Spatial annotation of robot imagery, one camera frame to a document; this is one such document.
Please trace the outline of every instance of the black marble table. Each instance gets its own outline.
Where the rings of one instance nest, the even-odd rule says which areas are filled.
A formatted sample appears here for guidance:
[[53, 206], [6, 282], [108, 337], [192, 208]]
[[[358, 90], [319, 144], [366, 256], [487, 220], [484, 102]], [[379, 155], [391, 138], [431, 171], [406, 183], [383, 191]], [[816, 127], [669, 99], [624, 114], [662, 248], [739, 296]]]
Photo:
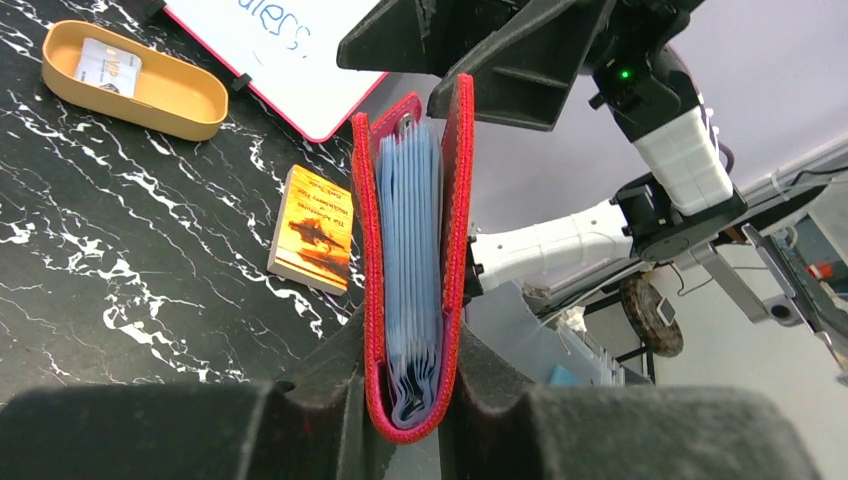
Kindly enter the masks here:
[[0, 406], [45, 385], [277, 378], [362, 298], [265, 271], [294, 164], [348, 185], [349, 131], [309, 143], [248, 93], [190, 143], [63, 103], [51, 23], [79, 19], [232, 78], [130, 0], [0, 0]]

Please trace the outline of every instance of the red card holder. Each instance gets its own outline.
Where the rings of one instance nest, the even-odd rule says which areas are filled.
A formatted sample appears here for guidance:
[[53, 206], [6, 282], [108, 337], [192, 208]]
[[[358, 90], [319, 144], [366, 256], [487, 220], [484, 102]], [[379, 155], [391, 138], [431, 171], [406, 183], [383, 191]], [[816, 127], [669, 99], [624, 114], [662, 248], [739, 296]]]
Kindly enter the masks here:
[[353, 184], [357, 214], [364, 236], [365, 257], [365, 396], [372, 423], [380, 434], [396, 444], [421, 440], [439, 425], [450, 403], [456, 378], [474, 153], [474, 84], [471, 76], [457, 76], [442, 136], [444, 199], [441, 273], [445, 328], [439, 389], [431, 415], [416, 427], [404, 430], [392, 423], [389, 413], [391, 396], [388, 392], [384, 336], [383, 247], [375, 164], [379, 140], [397, 132], [397, 128], [408, 118], [420, 120], [421, 112], [421, 99], [416, 93], [410, 93], [373, 125], [369, 125], [368, 116], [364, 113], [353, 117]]

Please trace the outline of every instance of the white tag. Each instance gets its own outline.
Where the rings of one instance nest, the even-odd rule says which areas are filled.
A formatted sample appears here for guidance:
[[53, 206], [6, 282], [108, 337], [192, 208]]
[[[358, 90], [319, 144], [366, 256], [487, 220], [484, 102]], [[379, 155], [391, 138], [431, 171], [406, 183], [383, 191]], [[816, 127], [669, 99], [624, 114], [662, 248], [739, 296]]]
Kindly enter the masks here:
[[132, 97], [140, 73], [141, 59], [137, 55], [86, 38], [74, 77], [88, 85]]

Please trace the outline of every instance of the yellow tray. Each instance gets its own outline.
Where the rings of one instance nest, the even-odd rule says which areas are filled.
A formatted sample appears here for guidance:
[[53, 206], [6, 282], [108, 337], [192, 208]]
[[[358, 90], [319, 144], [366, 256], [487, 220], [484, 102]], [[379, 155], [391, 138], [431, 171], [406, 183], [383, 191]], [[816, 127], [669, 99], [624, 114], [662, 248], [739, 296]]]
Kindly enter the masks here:
[[[74, 78], [85, 38], [141, 58], [133, 98]], [[54, 24], [42, 57], [44, 83], [59, 98], [151, 130], [198, 142], [212, 138], [227, 116], [227, 89], [214, 75], [91, 23]]]

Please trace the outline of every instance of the book cover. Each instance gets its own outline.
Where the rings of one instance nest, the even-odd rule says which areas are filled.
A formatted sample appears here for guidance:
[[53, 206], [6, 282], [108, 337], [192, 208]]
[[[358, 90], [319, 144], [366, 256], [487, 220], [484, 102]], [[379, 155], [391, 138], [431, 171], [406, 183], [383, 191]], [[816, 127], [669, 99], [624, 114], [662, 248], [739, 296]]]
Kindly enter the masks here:
[[295, 165], [277, 218], [268, 271], [334, 295], [347, 291], [350, 192]]

